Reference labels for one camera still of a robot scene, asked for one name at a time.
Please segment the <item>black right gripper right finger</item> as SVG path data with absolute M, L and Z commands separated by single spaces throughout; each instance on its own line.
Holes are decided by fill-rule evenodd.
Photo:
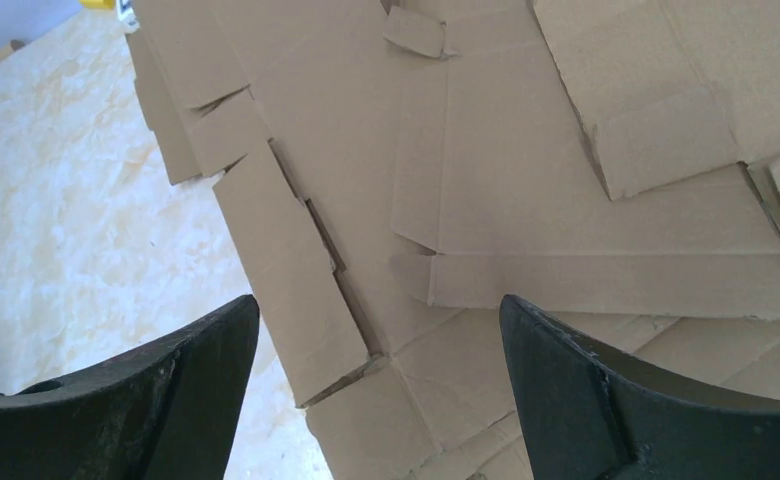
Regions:
M 537 479 L 780 479 L 780 400 L 643 361 L 506 295 L 504 354 Z

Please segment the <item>cardboard box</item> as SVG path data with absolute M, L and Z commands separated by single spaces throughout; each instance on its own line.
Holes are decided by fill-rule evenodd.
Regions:
M 432 307 L 780 320 L 780 1 L 405 1 L 390 267 Z

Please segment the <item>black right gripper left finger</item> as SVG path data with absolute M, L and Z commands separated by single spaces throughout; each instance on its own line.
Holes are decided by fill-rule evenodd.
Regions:
M 0 479 L 220 479 L 259 338 L 242 295 L 90 367 L 0 393 Z

